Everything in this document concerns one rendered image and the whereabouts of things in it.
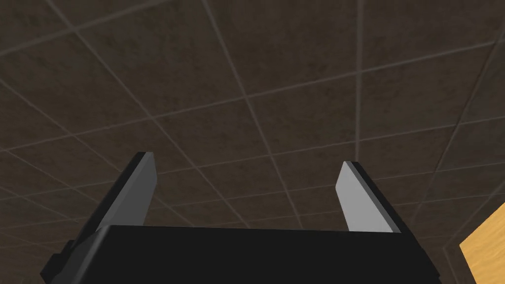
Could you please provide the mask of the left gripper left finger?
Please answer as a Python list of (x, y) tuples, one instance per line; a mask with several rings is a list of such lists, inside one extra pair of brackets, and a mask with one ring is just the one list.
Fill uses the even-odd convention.
[(83, 242), (97, 230), (110, 225), (142, 226), (157, 184), (152, 152), (138, 152), (81, 229)]

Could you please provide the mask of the light wooden furniture piece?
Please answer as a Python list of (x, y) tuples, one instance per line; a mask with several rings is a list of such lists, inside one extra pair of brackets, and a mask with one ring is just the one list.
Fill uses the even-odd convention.
[(505, 203), (459, 247), (476, 284), (505, 284)]

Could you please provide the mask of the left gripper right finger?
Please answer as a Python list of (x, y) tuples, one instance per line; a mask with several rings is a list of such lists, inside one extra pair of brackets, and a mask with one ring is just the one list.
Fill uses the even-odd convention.
[(335, 190), (350, 231), (401, 232), (394, 208), (358, 162), (343, 162)]

